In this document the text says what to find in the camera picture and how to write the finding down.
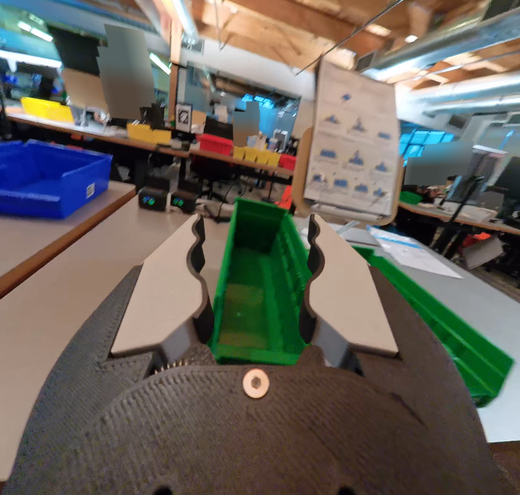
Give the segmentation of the instruction poster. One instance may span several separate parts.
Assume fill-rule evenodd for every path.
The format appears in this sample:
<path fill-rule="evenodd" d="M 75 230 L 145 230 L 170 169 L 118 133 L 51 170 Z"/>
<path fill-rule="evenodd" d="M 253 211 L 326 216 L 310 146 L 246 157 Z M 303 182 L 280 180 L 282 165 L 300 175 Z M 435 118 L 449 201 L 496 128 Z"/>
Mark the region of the instruction poster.
<path fill-rule="evenodd" d="M 323 59 L 303 198 L 389 216 L 400 169 L 399 127 L 393 85 Z"/>

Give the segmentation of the large yellow bin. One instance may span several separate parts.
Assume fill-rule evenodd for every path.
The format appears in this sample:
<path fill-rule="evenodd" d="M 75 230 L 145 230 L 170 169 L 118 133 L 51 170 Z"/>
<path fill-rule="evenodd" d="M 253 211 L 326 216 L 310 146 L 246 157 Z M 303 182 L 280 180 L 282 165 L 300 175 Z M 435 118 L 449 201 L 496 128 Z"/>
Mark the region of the large yellow bin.
<path fill-rule="evenodd" d="M 25 96 L 20 98 L 20 102 L 25 114 L 49 121 L 75 124 L 72 111 L 66 105 L 54 101 Z"/>
<path fill-rule="evenodd" d="M 126 125 L 126 131 L 129 139 L 154 145 L 169 145 L 172 140 L 170 130 L 153 129 L 147 124 L 129 122 Z"/>

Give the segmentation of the background work table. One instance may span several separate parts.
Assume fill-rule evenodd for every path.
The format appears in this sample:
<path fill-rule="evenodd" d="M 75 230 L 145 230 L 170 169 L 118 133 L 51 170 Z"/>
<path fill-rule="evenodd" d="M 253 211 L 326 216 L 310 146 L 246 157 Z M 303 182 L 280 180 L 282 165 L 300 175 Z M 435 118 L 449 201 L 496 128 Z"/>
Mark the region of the background work table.
<path fill-rule="evenodd" d="M 407 212 L 420 215 L 423 219 L 428 221 L 438 221 L 442 227 L 445 227 L 453 216 L 453 214 L 444 212 L 439 208 L 434 207 L 433 205 L 411 205 L 406 202 L 399 201 L 398 207 Z M 519 236 L 519 229 L 517 228 L 499 223 L 497 221 L 491 222 L 490 220 L 477 219 L 474 216 L 469 216 L 468 214 L 464 213 L 463 210 L 459 212 L 457 218 L 453 222 L 456 226 L 460 226 L 461 229 L 474 228 L 477 230 L 477 232 L 507 233 L 514 236 Z"/>

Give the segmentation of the dark monitor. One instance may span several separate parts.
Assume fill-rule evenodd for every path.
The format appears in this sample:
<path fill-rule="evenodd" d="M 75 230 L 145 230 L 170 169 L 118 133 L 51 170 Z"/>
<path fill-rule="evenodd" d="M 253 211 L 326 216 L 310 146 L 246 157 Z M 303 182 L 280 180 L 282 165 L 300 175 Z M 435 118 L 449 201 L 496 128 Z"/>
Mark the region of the dark monitor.
<path fill-rule="evenodd" d="M 498 217 L 509 218 L 514 212 L 519 211 L 519 157 L 513 156 L 497 178 L 496 188 L 500 188 L 504 195 Z"/>

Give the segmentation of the wooden clipboard stand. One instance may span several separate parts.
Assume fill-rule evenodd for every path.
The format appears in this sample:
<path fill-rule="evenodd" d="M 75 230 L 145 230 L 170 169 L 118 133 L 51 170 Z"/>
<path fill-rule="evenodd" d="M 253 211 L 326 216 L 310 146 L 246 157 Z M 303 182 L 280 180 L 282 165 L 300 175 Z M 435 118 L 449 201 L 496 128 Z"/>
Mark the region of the wooden clipboard stand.
<path fill-rule="evenodd" d="M 295 169 L 292 177 L 292 201 L 289 209 L 290 214 L 296 215 L 299 218 L 306 218 L 312 213 L 317 213 L 321 215 L 325 221 L 335 222 L 341 225 L 345 225 L 350 221 L 358 221 L 362 225 L 386 226 L 391 224 L 395 220 L 399 209 L 400 186 L 404 177 L 404 169 L 402 167 L 404 161 L 403 158 L 398 157 L 390 214 L 373 215 L 371 213 L 338 208 L 324 203 L 313 203 L 303 197 L 313 136 L 314 128 L 310 127 L 303 133 L 299 143 Z"/>

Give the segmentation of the black power adapter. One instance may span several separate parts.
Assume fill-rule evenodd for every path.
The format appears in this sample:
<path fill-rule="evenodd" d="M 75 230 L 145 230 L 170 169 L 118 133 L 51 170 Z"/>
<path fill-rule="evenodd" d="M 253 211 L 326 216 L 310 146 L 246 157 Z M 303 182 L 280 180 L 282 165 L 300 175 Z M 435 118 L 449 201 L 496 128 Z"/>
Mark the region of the black power adapter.
<path fill-rule="evenodd" d="M 202 215 L 205 219 L 216 224 L 228 224 L 231 222 L 234 206 L 227 203 L 204 203 Z"/>

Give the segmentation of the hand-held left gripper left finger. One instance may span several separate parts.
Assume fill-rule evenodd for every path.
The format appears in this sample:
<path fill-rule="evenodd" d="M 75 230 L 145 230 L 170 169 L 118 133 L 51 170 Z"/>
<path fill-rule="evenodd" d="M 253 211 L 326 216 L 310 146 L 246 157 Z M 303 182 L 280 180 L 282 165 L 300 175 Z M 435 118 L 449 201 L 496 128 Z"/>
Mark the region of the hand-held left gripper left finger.
<path fill-rule="evenodd" d="M 190 216 L 143 262 L 111 347 L 115 357 L 156 352 L 179 360 L 208 343 L 215 318 L 205 265 L 204 219 Z"/>

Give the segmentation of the green plastic bin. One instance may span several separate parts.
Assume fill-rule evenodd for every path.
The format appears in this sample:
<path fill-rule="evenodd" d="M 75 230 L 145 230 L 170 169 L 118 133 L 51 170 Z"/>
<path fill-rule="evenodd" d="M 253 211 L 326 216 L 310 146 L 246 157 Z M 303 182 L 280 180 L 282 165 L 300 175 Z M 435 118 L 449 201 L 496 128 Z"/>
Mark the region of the green plastic bin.
<path fill-rule="evenodd" d="M 500 394 L 514 360 L 375 249 L 354 249 L 389 280 L 442 343 L 477 407 Z"/>
<path fill-rule="evenodd" d="M 296 364 L 306 346 L 299 319 L 307 260 L 287 210 L 236 199 L 213 301 L 217 362 Z"/>

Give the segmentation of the black battery charger case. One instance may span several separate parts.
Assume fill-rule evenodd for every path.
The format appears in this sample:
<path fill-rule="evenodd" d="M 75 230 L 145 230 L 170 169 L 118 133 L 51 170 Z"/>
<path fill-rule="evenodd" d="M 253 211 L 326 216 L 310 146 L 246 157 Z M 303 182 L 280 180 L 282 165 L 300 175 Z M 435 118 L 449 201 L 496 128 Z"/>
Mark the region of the black battery charger case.
<path fill-rule="evenodd" d="M 177 186 L 170 190 L 170 206 L 178 208 L 185 214 L 193 214 L 201 188 L 197 183 L 179 180 Z"/>
<path fill-rule="evenodd" d="M 171 182 L 167 178 L 147 176 L 145 185 L 138 193 L 138 205 L 141 209 L 166 212 L 170 208 Z"/>

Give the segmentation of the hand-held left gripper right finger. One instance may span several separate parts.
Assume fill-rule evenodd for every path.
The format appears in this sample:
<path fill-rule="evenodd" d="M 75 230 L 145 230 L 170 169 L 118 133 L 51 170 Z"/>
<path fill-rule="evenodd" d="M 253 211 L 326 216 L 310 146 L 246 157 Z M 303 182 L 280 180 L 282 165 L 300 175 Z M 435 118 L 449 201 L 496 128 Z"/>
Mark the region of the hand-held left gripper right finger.
<path fill-rule="evenodd" d="M 346 366 L 360 352 L 398 356 L 370 266 L 319 215 L 310 215 L 307 266 L 299 331 L 305 343 L 319 347 L 327 365 Z"/>

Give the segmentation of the printed paper sheet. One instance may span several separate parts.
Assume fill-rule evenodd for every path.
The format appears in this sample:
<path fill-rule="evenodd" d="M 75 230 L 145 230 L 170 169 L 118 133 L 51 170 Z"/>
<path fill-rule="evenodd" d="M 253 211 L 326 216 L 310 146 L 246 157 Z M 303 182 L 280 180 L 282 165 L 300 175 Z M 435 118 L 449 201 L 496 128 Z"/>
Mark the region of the printed paper sheet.
<path fill-rule="evenodd" d="M 379 228 L 367 227 L 369 234 L 375 238 L 381 248 L 402 266 L 407 266 L 420 271 L 439 276 L 461 279 L 458 272 L 436 259 L 412 238 L 401 236 Z"/>

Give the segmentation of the black and white tag sign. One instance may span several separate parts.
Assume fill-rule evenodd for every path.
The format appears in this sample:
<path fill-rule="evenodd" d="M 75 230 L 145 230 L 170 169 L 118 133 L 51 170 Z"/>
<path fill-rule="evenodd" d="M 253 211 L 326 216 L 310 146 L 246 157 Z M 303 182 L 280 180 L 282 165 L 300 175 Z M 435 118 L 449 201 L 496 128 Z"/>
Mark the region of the black and white tag sign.
<path fill-rule="evenodd" d="M 175 105 L 175 130 L 191 134 L 193 106 L 190 103 L 178 102 Z"/>

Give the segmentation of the black stand pole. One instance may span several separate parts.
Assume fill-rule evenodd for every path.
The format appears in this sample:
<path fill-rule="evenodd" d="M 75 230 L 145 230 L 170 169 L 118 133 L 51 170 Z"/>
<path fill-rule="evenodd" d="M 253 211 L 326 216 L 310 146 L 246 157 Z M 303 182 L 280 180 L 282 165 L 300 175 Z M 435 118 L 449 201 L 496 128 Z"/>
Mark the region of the black stand pole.
<path fill-rule="evenodd" d="M 475 190 L 482 188 L 482 184 L 485 180 L 483 175 L 472 175 L 465 185 L 464 194 L 458 202 L 457 209 L 453 212 L 452 216 L 445 223 L 443 230 L 440 232 L 439 237 L 436 239 L 432 246 L 432 250 L 436 253 L 443 254 L 446 247 L 448 246 L 452 232 L 455 230 L 457 218 L 463 207 L 466 205 L 471 196 L 475 193 Z"/>

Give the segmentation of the wood-edged side table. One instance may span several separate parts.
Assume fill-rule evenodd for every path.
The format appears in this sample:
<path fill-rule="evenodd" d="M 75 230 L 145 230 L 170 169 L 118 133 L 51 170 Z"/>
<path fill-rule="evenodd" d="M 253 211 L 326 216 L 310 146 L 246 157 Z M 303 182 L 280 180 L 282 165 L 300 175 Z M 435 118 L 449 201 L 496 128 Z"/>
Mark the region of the wood-edged side table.
<path fill-rule="evenodd" d="M 66 219 L 1 215 L 1 298 L 110 217 L 136 195 L 134 185 L 110 181 L 107 191 Z"/>

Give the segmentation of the grey desk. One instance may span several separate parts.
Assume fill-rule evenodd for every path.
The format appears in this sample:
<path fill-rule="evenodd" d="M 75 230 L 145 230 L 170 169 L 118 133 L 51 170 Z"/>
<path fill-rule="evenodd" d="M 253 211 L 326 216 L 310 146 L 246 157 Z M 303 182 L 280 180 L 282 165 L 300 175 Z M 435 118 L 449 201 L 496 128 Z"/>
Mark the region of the grey desk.
<path fill-rule="evenodd" d="M 1 481 L 44 381 L 76 331 L 127 272 L 180 225 L 132 199 L 1 299 Z M 515 361 L 479 416 L 489 442 L 519 441 L 519 303 L 459 266 L 441 276 L 391 262 Z"/>

